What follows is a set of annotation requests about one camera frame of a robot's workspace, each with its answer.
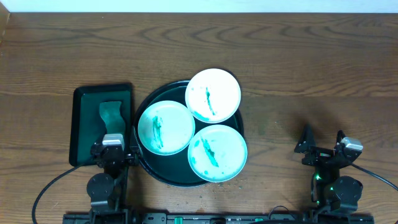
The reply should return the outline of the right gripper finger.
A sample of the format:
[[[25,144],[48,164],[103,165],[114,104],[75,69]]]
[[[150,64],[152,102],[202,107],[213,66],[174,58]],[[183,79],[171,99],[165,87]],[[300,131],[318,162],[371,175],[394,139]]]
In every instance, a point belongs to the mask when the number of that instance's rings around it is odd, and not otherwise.
[[[345,147],[345,143],[342,140],[346,137],[345,133],[342,130],[339,130],[336,135],[336,144],[335,149],[341,149]]]
[[[303,129],[303,133],[298,140],[298,143],[294,149],[294,152],[296,153],[307,153],[310,152],[312,147],[315,147],[315,138],[313,135],[313,131],[311,129],[311,126],[309,124],[305,125]]]

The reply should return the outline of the white plate top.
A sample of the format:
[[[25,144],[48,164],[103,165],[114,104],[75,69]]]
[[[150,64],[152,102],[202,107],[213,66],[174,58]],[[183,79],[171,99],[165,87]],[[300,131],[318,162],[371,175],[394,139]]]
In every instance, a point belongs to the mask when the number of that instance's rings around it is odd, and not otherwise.
[[[219,68],[198,72],[185,91],[187,108],[204,123],[226,121],[238,110],[240,102],[241,89],[237,79]]]

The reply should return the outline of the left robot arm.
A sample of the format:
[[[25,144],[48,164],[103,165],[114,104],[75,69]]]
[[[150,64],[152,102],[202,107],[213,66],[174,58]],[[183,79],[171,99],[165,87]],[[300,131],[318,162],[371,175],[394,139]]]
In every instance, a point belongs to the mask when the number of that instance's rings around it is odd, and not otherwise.
[[[94,175],[87,183],[86,191],[91,199],[89,224],[136,224],[140,215],[125,204],[129,156],[122,144],[91,147],[91,160],[102,173]]]

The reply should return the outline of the white plate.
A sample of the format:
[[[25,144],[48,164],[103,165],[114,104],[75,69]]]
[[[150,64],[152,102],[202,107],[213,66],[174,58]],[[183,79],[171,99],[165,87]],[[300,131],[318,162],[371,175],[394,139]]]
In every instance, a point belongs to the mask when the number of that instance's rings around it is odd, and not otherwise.
[[[187,108],[204,123],[226,121],[238,110],[240,102],[241,89],[237,79],[219,68],[198,72],[185,91]]]
[[[189,145],[195,134],[195,120],[181,103],[160,101],[144,110],[137,132],[147,150],[160,156],[171,156]]]
[[[199,178],[208,182],[225,182],[243,170],[248,147],[237,130],[214,124],[192,137],[187,156],[192,171]]]

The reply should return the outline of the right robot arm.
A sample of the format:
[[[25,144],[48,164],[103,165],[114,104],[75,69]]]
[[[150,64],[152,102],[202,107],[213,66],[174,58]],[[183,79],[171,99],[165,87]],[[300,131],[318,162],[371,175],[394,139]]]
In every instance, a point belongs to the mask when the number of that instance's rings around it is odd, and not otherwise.
[[[314,222],[319,215],[348,217],[358,209],[363,184],[340,170],[350,166],[362,153],[363,145],[355,138],[338,131],[333,149],[318,147],[310,125],[304,126],[303,133],[294,149],[304,155],[302,164],[312,166],[315,172],[311,180],[311,200],[317,204],[309,217]]]

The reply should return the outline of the green sponge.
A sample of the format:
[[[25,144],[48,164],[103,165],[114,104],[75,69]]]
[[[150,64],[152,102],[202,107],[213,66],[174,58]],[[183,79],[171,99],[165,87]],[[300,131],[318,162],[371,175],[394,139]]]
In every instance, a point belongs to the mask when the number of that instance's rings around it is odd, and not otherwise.
[[[103,120],[107,134],[125,135],[126,123],[121,116],[121,101],[108,101],[99,104],[99,115]]]

